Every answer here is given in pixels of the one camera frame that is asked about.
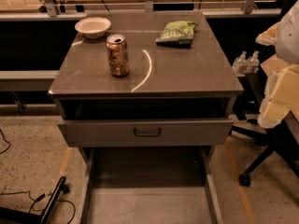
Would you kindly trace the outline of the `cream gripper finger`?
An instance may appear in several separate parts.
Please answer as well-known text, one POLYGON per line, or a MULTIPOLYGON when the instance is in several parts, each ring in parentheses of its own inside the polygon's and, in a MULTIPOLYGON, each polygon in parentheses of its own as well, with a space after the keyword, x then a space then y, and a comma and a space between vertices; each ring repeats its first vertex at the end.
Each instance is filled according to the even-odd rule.
POLYGON ((265 46, 275 46, 277 41, 277 30, 280 25, 280 22, 277 22, 273 24, 271 27, 269 27, 266 31, 259 34, 255 41, 258 44, 265 45, 265 46))

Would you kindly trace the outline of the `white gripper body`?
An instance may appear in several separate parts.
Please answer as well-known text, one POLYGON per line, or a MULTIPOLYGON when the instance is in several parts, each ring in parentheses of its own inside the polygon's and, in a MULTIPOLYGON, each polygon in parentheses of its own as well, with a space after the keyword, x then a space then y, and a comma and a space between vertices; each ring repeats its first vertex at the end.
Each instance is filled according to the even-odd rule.
POLYGON ((260 106, 258 124, 274 128, 287 116, 299 101, 299 65, 272 72, 267 79, 264 98, 260 106))

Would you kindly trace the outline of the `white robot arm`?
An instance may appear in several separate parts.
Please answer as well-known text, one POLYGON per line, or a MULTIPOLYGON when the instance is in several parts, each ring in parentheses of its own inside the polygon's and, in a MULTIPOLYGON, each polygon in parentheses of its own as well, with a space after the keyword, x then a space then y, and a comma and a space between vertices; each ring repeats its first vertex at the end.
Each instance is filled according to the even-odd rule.
POLYGON ((258 116, 265 129, 279 125, 299 101, 299 1, 278 23, 274 45, 277 57, 288 66, 267 79, 258 116))

